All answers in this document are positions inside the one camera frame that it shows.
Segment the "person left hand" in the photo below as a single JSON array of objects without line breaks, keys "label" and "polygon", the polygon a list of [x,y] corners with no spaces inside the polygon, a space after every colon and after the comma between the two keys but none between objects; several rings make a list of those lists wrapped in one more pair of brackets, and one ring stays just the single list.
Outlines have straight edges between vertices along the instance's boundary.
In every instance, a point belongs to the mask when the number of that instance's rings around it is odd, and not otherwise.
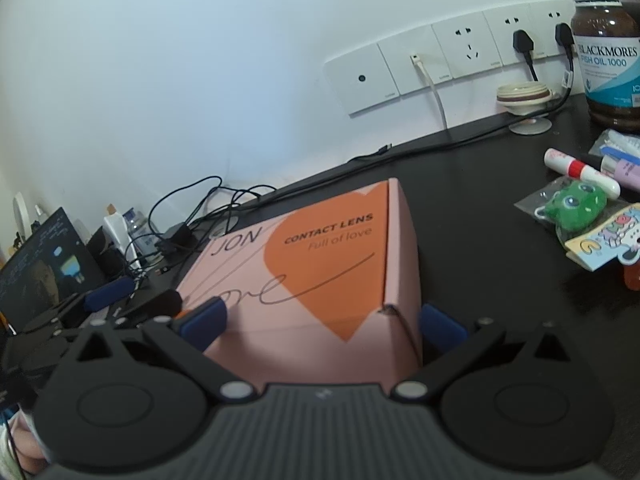
[{"label": "person left hand", "polygon": [[49,462],[32,432],[29,418],[22,410],[18,410],[9,422],[8,442],[10,461],[17,479],[35,478],[48,468]]}]

